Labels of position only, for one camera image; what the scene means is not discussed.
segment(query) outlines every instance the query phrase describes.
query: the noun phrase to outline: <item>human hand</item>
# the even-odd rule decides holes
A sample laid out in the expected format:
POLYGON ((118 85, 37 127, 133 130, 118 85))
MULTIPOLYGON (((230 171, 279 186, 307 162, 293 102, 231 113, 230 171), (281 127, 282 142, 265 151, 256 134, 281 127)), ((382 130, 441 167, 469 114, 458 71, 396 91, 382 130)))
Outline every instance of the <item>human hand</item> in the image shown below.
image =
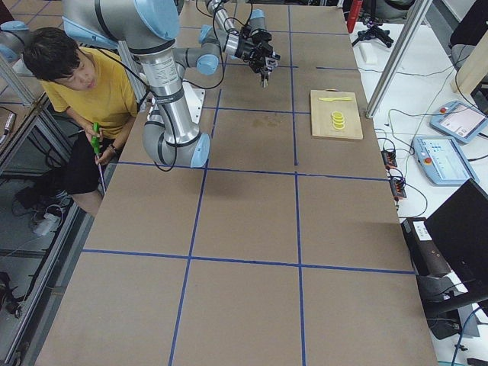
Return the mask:
POLYGON ((95 156, 95 164, 107 165, 115 156, 115 151, 106 149, 100 157, 95 156))
POLYGON ((86 124, 83 127, 83 130, 85 131, 86 138, 88 139, 89 142, 92 141, 92 137, 94 136, 98 137, 100 142, 104 139, 104 137, 102 136, 101 129, 99 133, 96 133, 95 130, 93 129, 93 124, 86 124))

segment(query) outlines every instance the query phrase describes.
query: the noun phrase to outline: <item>blue joint cap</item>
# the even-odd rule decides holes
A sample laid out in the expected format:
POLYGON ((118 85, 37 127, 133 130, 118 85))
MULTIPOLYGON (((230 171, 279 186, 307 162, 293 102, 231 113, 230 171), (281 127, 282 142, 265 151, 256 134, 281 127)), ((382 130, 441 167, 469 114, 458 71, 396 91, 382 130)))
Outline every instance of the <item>blue joint cap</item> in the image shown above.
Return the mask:
POLYGON ((251 19, 256 19, 256 18, 266 18, 265 13, 261 9, 254 9, 251 13, 251 19))
POLYGON ((0 44, 0 54, 7 60, 8 63, 13 63, 19 59, 18 54, 3 44, 0 44))
POLYGON ((23 21, 6 21, 0 25, 0 29, 3 31, 28 31, 29 28, 23 21))
POLYGON ((174 40, 180 32, 178 9, 174 0, 133 0, 143 23, 159 38, 174 40))
POLYGON ((215 55, 203 55, 198 57, 197 70, 200 74, 213 75, 217 67, 219 66, 219 59, 215 55))
POLYGON ((68 18, 63 17, 63 23, 64 31, 73 40, 78 40, 96 47, 108 48, 109 50, 115 50, 118 47, 118 43, 114 40, 106 38, 93 30, 89 30, 68 18))
POLYGON ((205 37, 207 36, 208 32, 212 29, 210 25, 202 25, 200 29, 200 35, 198 36, 198 43, 202 44, 204 42, 205 37))
POLYGON ((208 159, 209 152, 210 137, 206 133, 202 133, 193 152, 193 156, 191 157, 190 167, 200 168, 201 166, 204 166, 208 159))

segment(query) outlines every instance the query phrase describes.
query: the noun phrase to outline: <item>black hair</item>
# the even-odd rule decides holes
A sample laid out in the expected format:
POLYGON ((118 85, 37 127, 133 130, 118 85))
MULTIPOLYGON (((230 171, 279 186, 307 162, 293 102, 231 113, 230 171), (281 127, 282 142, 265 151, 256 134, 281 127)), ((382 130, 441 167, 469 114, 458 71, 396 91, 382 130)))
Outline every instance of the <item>black hair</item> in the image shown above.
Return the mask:
POLYGON ((79 66, 78 44, 64 30, 54 27, 32 32, 32 41, 24 48, 25 66, 41 80, 53 82, 71 76, 79 66))

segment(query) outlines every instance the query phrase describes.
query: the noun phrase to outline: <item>blue cable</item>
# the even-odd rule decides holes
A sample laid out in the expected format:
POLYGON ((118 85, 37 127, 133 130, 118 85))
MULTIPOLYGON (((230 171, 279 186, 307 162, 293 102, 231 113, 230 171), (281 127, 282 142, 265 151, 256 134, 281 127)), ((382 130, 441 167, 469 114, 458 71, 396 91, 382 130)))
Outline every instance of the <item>blue cable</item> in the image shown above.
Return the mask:
POLYGON ((458 339, 457 344, 456 344, 456 349, 455 349, 455 351, 454 351, 454 356, 452 357, 451 366, 455 366, 455 365, 456 365, 456 363, 455 363, 455 361, 456 361, 456 355, 458 354, 459 346, 461 345, 461 340, 462 340, 462 338, 463 338, 464 328, 466 327, 467 322, 469 322, 469 321, 470 321, 470 319, 473 317, 473 315, 474 315, 474 314, 475 314, 475 313, 476 313, 476 312, 477 312, 479 309, 481 309, 481 307, 478 307, 478 308, 476 308, 475 310, 473 310, 473 311, 471 312, 471 314, 469 315, 469 317, 468 317, 468 318, 466 319, 466 321, 464 322, 463 327, 461 328, 461 333, 459 333, 459 339, 458 339))

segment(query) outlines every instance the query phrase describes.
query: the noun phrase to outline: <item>red object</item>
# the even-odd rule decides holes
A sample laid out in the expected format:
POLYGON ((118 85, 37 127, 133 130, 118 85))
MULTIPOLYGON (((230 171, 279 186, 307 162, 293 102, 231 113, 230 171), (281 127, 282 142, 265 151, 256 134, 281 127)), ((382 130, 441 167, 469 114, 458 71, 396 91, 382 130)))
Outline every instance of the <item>red object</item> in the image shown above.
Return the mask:
POLYGON ((356 21, 358 20, 359 11, 363 6, 363 0, 353 0, 351 4, 351 9, 349 10, 348 16, 348 32, 352 33, 354 30, 354 26, 356 25, 356 21))

